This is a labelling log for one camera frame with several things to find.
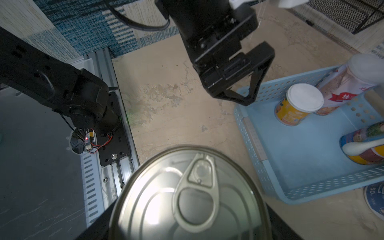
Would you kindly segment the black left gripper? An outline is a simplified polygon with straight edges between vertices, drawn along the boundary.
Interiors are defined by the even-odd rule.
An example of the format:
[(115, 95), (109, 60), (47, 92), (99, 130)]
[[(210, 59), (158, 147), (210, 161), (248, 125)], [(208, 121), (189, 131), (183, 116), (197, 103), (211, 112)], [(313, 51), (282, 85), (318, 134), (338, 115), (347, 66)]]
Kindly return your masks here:
[[(255, 102), (275, 50), (262, 42), (247, 54), (239, 53), (241, 40), (258, 27), (256, 11), (243, 3), (233, 9), (229, 1), (155, 1), (166, 19), (179, 30), (190, 61), (205, 90), (216, 99), (242, 106)], [(231, 87), (250, 76), (246, 96)]]

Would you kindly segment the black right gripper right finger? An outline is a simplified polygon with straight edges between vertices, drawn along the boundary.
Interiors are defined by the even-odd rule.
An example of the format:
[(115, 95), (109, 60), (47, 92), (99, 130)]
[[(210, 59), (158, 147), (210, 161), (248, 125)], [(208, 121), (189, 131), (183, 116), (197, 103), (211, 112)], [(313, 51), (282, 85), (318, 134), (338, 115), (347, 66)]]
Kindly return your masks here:
[(303, 240), (269, 205), (267, 205), (267, 209), (271, 222), (273, 240)]

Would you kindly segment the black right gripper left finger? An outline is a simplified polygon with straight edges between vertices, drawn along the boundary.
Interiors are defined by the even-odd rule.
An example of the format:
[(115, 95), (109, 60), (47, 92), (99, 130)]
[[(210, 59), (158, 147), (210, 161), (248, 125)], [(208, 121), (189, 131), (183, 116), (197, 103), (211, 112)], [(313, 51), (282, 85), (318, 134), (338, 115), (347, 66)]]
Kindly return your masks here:
[(114, 207), (115, 204), (111, 204), (76, 240), (107, 240), (109, 238), (109, 225)]

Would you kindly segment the small white-lid yellow can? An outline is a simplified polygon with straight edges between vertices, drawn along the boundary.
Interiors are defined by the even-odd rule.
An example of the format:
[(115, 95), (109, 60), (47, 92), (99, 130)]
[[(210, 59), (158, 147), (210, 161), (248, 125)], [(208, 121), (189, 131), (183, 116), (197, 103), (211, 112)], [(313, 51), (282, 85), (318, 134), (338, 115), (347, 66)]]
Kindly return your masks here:
[(285, 97), (276, 105), (275, 116), (286, 126), (297, 126), (309, 114), (323, 107), (324, 97), (320, 90), (309, 84), (292, 85)]

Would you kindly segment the oval fish tin can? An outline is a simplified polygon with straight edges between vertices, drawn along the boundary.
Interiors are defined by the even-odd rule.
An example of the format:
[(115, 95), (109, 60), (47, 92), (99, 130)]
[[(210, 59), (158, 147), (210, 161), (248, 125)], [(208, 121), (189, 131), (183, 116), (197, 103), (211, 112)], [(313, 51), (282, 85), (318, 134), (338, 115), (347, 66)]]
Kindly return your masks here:
[(167, 149), (143, 163), (116, 201), (110, 240), (270, 240), (266, 204), (250, 176), (202, 146)]

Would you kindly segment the tall white-lid red label can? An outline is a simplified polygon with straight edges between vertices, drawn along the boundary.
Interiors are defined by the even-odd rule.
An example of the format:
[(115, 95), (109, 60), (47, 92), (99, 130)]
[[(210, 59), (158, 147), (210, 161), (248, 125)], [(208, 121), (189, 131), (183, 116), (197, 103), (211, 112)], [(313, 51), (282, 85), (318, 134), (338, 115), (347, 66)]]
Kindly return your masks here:
[(376, 55), (354, 55), (318, 84), (324, 104), (316, 114), (329, 115), (354, 97), (383, 83), (383, 59)]

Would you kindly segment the clear-lid colourful can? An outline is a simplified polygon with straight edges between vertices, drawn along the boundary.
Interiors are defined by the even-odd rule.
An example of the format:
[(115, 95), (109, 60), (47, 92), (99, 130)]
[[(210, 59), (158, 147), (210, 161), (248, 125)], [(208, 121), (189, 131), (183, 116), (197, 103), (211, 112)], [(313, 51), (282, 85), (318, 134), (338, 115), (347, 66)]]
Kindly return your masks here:
[(342, 136), (339, 140), (343, 153), (360, 165), (384, 162), (384, 122)]

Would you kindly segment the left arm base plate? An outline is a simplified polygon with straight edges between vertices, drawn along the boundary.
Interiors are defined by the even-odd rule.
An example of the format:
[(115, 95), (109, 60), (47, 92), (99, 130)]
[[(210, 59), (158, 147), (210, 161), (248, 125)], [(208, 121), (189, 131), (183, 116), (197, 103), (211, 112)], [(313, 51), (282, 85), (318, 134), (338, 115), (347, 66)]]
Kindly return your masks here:
[(109, 133), (112, 137), (111, 141), (105, 146), (101, 147), (97, 153), (99, 155), (99, 162), (102, 167), (106, 167), (124, 157), (131, 155), (131, 147), (128, 141), (124, 117), (124, 107), (120, 103), (121, 97), (116, 92), (109, 93), (108, 109), (112, 110), (120, 119), (120, 124)]

